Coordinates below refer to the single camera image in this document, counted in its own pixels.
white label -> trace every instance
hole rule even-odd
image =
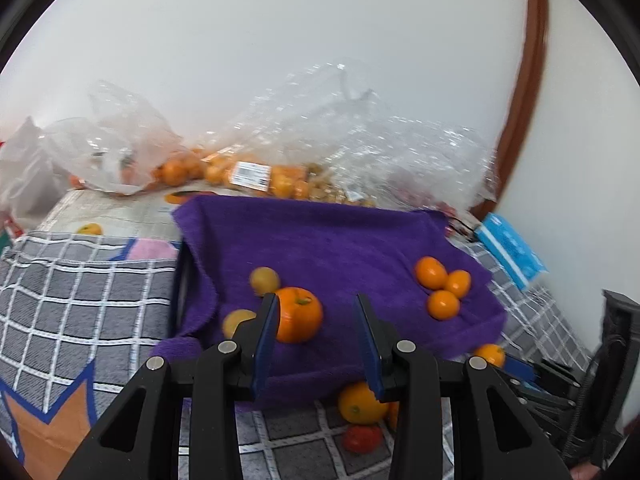
[[[349,202],[357,202],[358,200],[364,199],[364,195],[362,193],[352,191],[351,189],[345,189],[344,193],[347,196],[347,200],[349,200]]]
[[[271,166],[262,166],[252,162],[238,162],[229,178],[229,182],[236,186],[268,191],[270,176]]]

brown wooden trim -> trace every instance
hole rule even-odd
[[[548,0],[527,0],[522,60],[511,97],[509,115],[498,140],[494,171],[498,177],[497,200],[506,188],[522,150],[529,124],[536,107],[540,82],[545,65]],[[483,219],[494,210],[496,202],[485,200],[471,209],[476,218]]]

triangular cutout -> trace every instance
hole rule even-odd
[[[145,403],[146,391],[137,389],[118,412],[111,425],[100,438],[100,445],[128,453],[133,450],[138,434],[138,423]]]
[[[500,451],[509,452],[531,446],[531,437],[516,418],[498,391],[491,387],[486,391],[491,415],[494,419],[495,436]]]

white wall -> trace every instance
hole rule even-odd
[[[540,100],[498,211],[550,270],[590,349],[608,288],[640,303],[640,87],[578,0],[550,0]],[[640,410],[640,376],[623,418]]]
[[[0,75],[0,137],[88,112],[104,78],[178,133],[216,129],[287,73],[347,56],[406,116],[495,136],[525,0],[56,0]]]

cherry tomato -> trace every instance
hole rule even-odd
[[[371,453],[382,444],[379,426],[349,426],[342,438],[342,446],[352,453]]]

